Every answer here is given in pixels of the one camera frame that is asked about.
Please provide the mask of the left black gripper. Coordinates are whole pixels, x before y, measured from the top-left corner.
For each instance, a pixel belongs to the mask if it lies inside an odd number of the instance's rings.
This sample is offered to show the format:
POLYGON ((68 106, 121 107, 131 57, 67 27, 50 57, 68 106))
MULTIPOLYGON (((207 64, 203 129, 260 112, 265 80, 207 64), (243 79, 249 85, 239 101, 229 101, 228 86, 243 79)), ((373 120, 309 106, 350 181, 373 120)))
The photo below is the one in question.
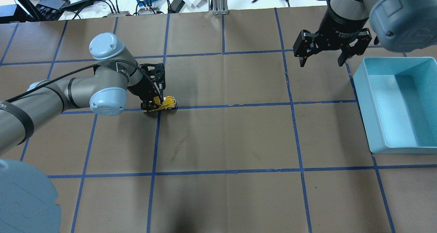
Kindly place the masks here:
POLYGON ((166 88, 164 64, 140 64, 134 72, 139 72, 142 77, 136 84, 129 86, 130 93, 142 100, 142 110, 155 110, 153 97, 159 97, 160 103, 164 101, 163 92, 166 88))

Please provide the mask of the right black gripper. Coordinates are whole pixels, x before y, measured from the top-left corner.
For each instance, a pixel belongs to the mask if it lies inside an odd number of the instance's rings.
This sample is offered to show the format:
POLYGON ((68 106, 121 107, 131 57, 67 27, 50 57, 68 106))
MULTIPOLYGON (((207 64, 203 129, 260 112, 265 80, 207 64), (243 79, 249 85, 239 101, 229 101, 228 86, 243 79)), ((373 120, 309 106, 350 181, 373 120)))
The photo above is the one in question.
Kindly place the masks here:
POLYGON ((305 66, 308 57, 322 51, 341 50, 337 60, 340 67, 354 55, 362 55, 372 40, 370 30, 364 27, 366 22, 367 18, 349 20, 327 11, 318 30, 301 30, 293 45, 300 67, 305 66))

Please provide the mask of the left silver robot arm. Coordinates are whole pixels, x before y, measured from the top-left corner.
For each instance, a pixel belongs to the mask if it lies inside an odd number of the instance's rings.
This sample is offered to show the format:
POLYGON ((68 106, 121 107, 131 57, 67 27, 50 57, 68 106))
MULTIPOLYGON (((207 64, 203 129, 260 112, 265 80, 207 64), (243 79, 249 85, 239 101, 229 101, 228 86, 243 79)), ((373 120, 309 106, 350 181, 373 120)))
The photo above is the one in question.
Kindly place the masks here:
POLYGON ((36 82, 25 93, 1 102, 1 154, 25 143, 66 110, 90 108, 98 115, 119 115, 128 93, 140 98, 144 112, 164 108, 164 64, 139 64, 113 33, 94 37, 89 52, 96 62, 75 73, 93 69, 92 76, 69 78, 66 74, 36 82))

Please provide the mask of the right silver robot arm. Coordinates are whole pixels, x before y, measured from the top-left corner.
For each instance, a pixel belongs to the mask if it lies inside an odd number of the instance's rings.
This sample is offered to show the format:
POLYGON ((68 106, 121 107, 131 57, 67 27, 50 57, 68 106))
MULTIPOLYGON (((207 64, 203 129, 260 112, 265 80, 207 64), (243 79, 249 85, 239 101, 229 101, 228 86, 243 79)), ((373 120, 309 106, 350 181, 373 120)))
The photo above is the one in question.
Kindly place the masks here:
POLYGON ((362 55, 374 44, 394 53, 409 53, 436 44, 437 0, 325 0, 318 30, 301 30, 293 53, 301 67, 322 51, 341 50, 338 65, 362 55))

